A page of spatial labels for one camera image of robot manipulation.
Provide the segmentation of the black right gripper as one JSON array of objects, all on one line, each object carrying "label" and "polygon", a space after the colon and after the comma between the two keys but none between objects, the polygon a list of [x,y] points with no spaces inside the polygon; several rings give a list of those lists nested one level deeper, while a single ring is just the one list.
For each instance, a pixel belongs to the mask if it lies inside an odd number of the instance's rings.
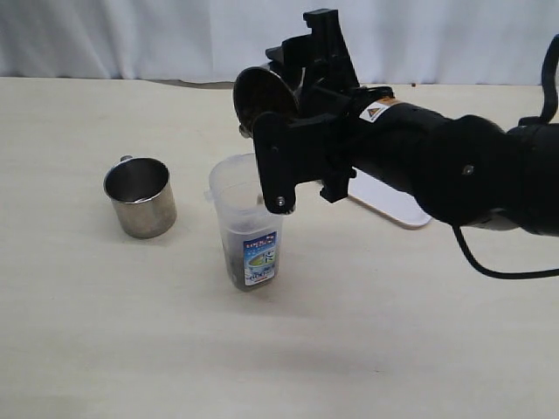
[{"label": "black right gripper", "polygon": [[266,49],[272,63],[301,82],[299,110],[287,124],[282,152],[295,183],[321,181],[320,196],[336,203],[349,195],[349,181],[356,178],[346,147],[360,84],[338,10],[311,10],[302,19],[309,33]]}]

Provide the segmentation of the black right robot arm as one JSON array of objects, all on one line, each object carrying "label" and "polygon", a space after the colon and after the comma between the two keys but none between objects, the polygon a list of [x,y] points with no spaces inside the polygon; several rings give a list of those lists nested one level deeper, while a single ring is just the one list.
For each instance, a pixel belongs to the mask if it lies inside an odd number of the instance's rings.
[{"label": "black right robot arm", "polygon": [[503,130],[477,115],[448,118],[403,102],[387,86],[360,86],[337,11],[313,10],[303,18],[307,35],[266,51],[282,69],[303,71],[299,107],[266,112],[253,129],[272,213],[292,211],[303,182],[321,181],[321,196],[337,202],[361,171],[455,228],[557,234],[556,40],[542,64],[541,113]]}]

